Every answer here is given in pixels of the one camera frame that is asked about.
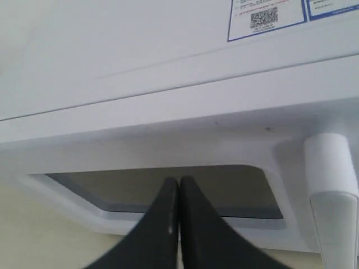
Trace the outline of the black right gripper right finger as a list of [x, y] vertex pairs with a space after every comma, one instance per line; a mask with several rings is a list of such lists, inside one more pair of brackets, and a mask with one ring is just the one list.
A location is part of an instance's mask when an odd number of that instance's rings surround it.
[[222, 219], [194, 178], [183, 177], [179, 189], [184, 268], [283, 268]]

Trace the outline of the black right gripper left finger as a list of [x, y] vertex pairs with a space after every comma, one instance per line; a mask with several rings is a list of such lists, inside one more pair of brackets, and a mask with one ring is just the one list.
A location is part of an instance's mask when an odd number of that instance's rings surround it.
[[86, 267], [177, 268], [178, 203], [178, 183], [174, 178], [167, 178], [135, 227], [112, 249]]

